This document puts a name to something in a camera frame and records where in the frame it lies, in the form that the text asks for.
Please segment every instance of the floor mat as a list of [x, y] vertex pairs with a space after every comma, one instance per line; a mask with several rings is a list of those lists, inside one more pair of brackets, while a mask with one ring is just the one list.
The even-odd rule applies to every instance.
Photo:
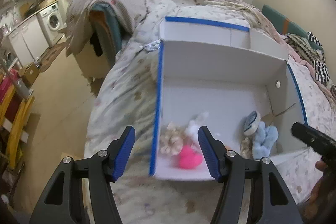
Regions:
[[40, 72], [45, 72], [56, 59], [60, 52], [65, 48], [66, 42], [57, 43], [52, 48], [47, 49], [41, 58]]

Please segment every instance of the pink heart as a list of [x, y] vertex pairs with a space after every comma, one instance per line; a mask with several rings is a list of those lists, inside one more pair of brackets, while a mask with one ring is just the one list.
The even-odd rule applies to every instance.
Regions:
[[203, 161], [203, 155], [194, 151], [189, 145], [182, 147], [178, 166], [182, 169], [194, 169]]

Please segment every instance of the beige floor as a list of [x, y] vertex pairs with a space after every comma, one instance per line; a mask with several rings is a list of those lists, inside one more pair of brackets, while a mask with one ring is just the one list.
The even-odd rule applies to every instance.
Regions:
[[35, 102], [26, 131], [26, 168], [15, 195], [14, 208], [31, 213], [62, 153], [83, 157], [87, 124], [95, 96], [76, 60], [63, 50], [40, 73], [32, 88]]

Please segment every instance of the white cardboard box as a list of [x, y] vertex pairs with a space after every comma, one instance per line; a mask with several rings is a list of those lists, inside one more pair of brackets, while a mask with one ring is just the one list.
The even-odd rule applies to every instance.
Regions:
[[286, 48], [244, 28], [176, 17], [162, 22], [150, 175], [168, 180], [213, 179], [205, 161], [194, 170], [184, 170], [176, 167], [174, 157], [159, 153], [160, 131], [168, 123], [186, 126], [203, 111], [209, 112], [204, 125], [213, 137], [238, 153], [243, 124], [253, 110], [261, 116], [284, 112], [274, 121], [279, 138], [270, 158], [275, 164], [306, 148], [290, 131], [293, 123], [307, 120]]

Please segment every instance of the metal pivot bolt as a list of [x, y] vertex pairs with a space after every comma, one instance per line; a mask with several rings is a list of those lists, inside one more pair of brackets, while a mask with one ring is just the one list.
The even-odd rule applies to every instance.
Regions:
[[70, 157], [65, 157], [62, 161], [63, 161], [65, 164], [68, 164], [68, 163], [71, 161], [71, 158], [70, 158]]
[[233, 158], [234, 156], [236, 156], [236, 152], [234, 152], [234, 151], [232, 151], [232, 150], [229, 150], [228, 152], [226, 152], [226, 155], [227, 155], [228, 157]]
[[271, 163], [271, 160], [269, 158], [263, 158], [262, 159], [262, 162], [265, 163], [265, 164], [270, 164]]
[[98, 152], [98, 156], [99, 157], [105, 157], [107, 155], [107, 151], [106, 150], [100, 150], [99, 152]]

